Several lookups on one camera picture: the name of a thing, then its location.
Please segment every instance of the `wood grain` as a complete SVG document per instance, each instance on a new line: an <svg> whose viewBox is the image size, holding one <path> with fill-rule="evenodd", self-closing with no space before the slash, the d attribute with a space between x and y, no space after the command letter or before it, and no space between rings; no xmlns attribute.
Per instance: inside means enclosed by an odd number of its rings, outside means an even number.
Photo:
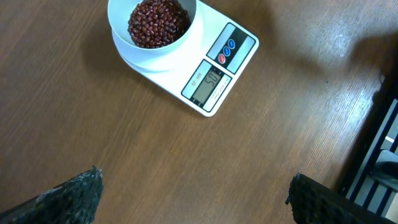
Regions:
<svg viewBox="0 0 398 224"><path fill-rule="evenodd" d="M293 223L331 187L396 42L393 0L206 1L260 47L207 119L132 71L106 1L0 2L0 211L103 169L95 223Z"/></svg>

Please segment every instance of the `scale button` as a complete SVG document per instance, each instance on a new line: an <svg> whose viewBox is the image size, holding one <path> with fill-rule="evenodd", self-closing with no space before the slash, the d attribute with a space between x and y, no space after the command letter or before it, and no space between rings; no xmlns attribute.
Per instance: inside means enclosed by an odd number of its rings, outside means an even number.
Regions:
<svg viewBox="0 0 398 224"><path fill-rule="evenodd" d="M231 49L235 49L235 41L233 39L230 39L228 41L228 47L230 47Z"/></svg>
<svg viewBox="0 0 398 224"><path fill-rule="evenodd" d="M223 55L223 54L219 54L219 56L218 56L218 61L221 63L221 64L224 64L225 63L225 55Z"/></svg>
<svg viewBox="0 0 398 224"><path fill-rule="evenodd" d="M227 57L231 55L231 49L229 49L229 47L224 47L223 52Z"/></svg>

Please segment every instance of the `digital number reading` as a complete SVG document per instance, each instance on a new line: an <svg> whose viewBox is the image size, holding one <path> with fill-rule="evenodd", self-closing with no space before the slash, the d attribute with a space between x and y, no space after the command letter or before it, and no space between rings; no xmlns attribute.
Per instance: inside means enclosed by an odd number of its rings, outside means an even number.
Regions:
<svg viewBox="0 0 398 224"><path fill-rule="evenodd" d="M198 100L200 103L205 103L206 99L214 90L215 86L217 86L220 79L221 75L210 70L207 73L204 81L198 87L198 90L193 95L194 99Z"/></svg>

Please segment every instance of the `scale platform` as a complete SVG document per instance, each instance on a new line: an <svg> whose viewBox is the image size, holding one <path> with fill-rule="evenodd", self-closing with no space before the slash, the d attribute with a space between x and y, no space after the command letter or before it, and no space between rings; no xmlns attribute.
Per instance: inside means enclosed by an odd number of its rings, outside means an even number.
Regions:
<svg viewBox="0 0 398 224"><path fill-rule="evenodd" d="M197 1L193 31L178 50L156 58L150 66L131 63L123 45L113 39L123 60L135 71L204 116L213 116L259 46L258 38ZM173 65L166 71L157 69Z"/></svg>

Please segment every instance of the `blue button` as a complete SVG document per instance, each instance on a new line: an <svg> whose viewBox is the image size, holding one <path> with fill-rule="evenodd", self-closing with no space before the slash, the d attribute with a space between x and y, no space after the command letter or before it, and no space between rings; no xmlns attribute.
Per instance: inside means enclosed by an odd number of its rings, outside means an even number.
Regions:
<svg viewBox="0 0 398 224"><path fill-rule="evenodd" d="M225 56L230 56L231 55L231 50L228 47L224 47L224 54Z"/></svg>
<svg viewBox="0 0 398 224"><path fill-rule="evenodd" d="M228 41L228 47L230 47L231 49L235 49L235 41L233 39L230 39Z"/></svg>

